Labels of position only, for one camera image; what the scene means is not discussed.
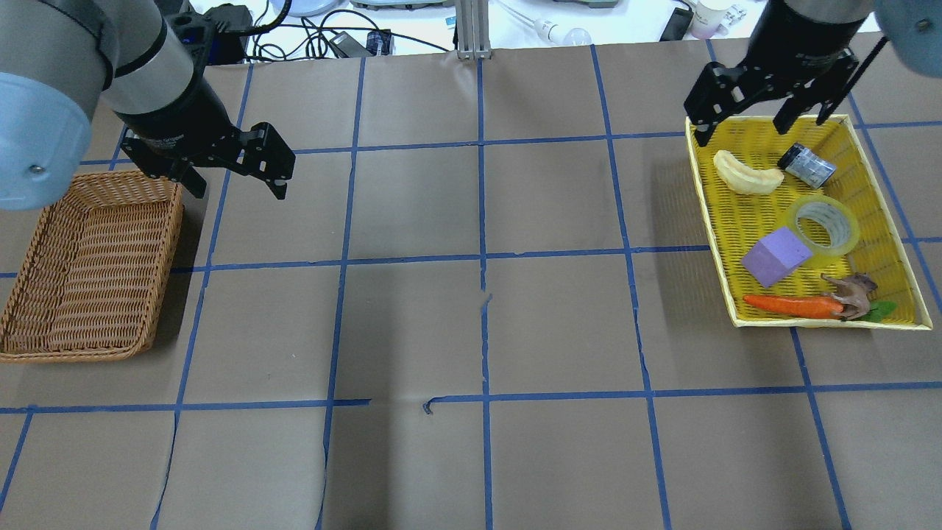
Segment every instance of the metal frame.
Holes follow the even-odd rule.
[[[455,11],[458,57],[465,60],[491,58],[487,0],[455,0]]]

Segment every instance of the purple foam block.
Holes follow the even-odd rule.
[[[787,226],[759,240],[742,258],[742,265],[768,288],[795,272],[811,257],[811,250]]]

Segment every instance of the banana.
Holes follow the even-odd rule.
[[[729,151],[718,151],[713,157],[713,164],[723,182],[736,193],[749,195],[767,195],[775,191],[785,174],[778,168],[756,170],[736,160]]]

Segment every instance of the orange carrot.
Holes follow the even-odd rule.
[[[746,294],[742,301],[750,306],[805,319],[839,319],[844,305],[830,296],[772,296]]]

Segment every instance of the power adapter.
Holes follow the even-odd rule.
[[[327,41],[327,45],[331,47],[337,58],[373,57],[362,44],[346,31],[341,31],[336,37]]]

